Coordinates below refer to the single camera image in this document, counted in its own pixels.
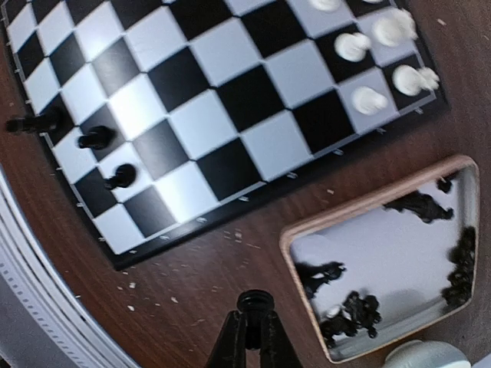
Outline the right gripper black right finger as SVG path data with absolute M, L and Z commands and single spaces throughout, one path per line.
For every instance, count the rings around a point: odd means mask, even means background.
M 261 322 L 261 368 L 302 368 L 279 315 L 271 310 Z

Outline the black chess pawn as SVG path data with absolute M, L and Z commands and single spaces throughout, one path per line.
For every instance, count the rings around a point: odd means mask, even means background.
M 116 168 L 114 174 L 104 181 L 104 187 L 108 190 L 127 188 L 131 186 L 137 177 L 137 169 L 129 163 Z
M 77 140 L 81 149 L 104 150 L 115 137 L 115 131 L 107 126 L 95 126 Z
M 268 330 L 268 317 L 275 308 L 273 296 L 259 289 L 245 291 L 239 295 L 237 308 L 245 318 L 245 348 L 259 350 Z

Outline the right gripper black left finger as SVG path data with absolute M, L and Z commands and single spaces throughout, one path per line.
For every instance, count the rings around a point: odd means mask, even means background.
M 238 310 L 228 313 L 205 367 L 246 367 L 246 318 Z

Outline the black and white chessboard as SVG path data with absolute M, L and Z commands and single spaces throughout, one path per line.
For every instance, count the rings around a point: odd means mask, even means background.
M 36 135 L 117 270 L 447 101 L 406 1 L 3 1 L 1 33 L 27 116 L 64 113 Z M 109 147 L 79 148 L 96 126 Z

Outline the black chess king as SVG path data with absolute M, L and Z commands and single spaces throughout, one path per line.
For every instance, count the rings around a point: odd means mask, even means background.
M 37 116 L 13 117 L 5 123 L 8 133 L 47 133 L 56 130 L 64 121 L 64 113 L 57 107 Z

